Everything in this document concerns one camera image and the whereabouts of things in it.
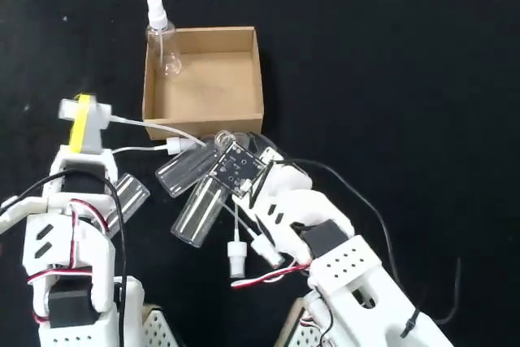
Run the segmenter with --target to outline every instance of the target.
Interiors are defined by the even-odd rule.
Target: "white dropper cap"
[[[148,21],[151,28],[161,30],[168,25],[168,17],[163,7],[163,0],[147,0]]]

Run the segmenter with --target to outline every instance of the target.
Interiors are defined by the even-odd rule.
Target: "white robotic arm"
[[[107,126],[110,107],[97,104],[94,97],[80,96],[73,108],[65,115],[62,106],[60,116],[75,123],[71,144],[60,147],[50,176],[70,169],[86,172],[104,178],[120,197],[124,189],[117,187],[114,157],[101,148],[100,131]],[[123,281],[115,277],[115,247],[109,232],[114,194],[106,193],[102,181],[95,183],[94,191],[92,184],[78,181],[77,176],[60,176],[44,185],[40,197],[13,197],[2,204],[0,234],[27,217],[23,265],[33,287],[32,307],[42,347],[121,345],[118,306]],[[141,283],[129,276],[125,347],[144,344],[143,300]]]
[[[269,163],[282,157],[269,148],[260,159]],[[355,235],[347,216],[311,186],[301,170],[275,164],[262,188],[256,189],[254,205],[249,195],[234,196],[233,201],[268,231],[264,233],[279,252],[310,265],[312,291],[305,297],[305,308],[319,325],[323,343],[328,340],[336,347],[452,346],[424,313],[417,313],[415,324],[409,323],[414,305],[363,237]]]

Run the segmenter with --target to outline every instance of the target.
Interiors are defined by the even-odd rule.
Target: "clear plastic container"
[[[211,137],[205,146],[196,144],[175,156],[160,167],[155,175],[170,196],[175,198],[207,174],[218,159],[219,151]]]
[[[156,75],[173,76],[180,73],[182,63],[176,43],[176,27],[168,20],[163,0],[148,0],[149,26],[146,28],[149,53],[154,56]]]
[[[194,247],[200,248],[215,222],[229,191],[207,176],[189,196],[171,233]]]
[[[149,52],[154,56],[155,71],[161,76],[178,75],[182,69],[180,52],[176,44],[176,28],[168,21],[164,29],[150,26],[146,29]]]
[[[126,223],[145,203],[150,196],[150,191],[130,174],[122,175],[117,181],[115,189],[119,202],[121,202],[123,221]],[[117,212],[112,210],[106,217],[106,221],[108,223],[108,236],[113,237],[120,229]]]

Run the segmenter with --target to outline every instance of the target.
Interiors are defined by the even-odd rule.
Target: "black circuit board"
[[[226,189],[242,198],[266,167],[251,152],[233,143],[210,171],[210,176]]]

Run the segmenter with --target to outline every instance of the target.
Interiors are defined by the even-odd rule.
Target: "clear glass tube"
[[[115,185],[117,196],[121,202],[121,211],[123,212],[123,221],[126,223],[136,211],[145,203],[150,196],[150,191],[134,176],[124,174],[119,178]],[[106,217],[108,223],[108,236],[113,237],[119,232],[119,221],[117,212],[111,211]]]
[[[219,152],[213,137],[204,146],[194,145],[161,166],[155,175],[175,198],[192,187],[216,164]]]
[[[189,196],[179,218],[171,227],[171,233],[200,248],[228,196],[226,188],[207,176]]]

